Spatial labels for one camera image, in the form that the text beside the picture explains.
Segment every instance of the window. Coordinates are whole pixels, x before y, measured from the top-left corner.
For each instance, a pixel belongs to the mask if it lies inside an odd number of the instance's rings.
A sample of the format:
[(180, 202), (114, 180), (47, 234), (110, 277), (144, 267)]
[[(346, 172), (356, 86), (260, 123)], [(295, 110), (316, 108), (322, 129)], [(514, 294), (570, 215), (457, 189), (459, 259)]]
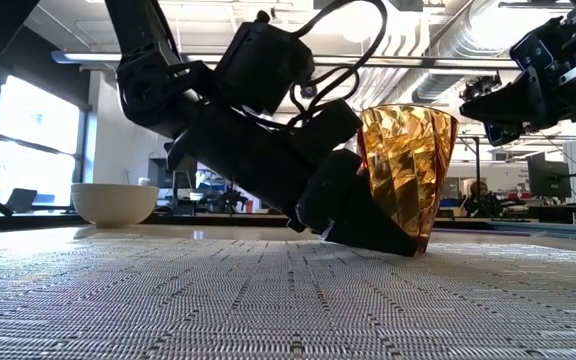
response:
[(0, 141), (0, 202), (14, 188), (37, 190), (34, 205), (68, 206), (75, 159)]
[(75, 105), (12, 76), (1, 87), (1, 135), (74, 154), (78, 130)]

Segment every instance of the ceiling duct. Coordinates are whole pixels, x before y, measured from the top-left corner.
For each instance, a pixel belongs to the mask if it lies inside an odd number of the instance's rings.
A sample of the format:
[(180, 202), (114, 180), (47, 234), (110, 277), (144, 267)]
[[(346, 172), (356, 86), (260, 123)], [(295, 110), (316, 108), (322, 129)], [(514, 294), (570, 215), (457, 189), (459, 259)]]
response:
[[(550, 17), (543, 10), (513, 11), (500, 8), (499, 3), (499, 0), (474, 0), (424, 56), (497, 57)], [(409, 70), (381, 103), (432, 103), (463, 77), (463, 74)]]

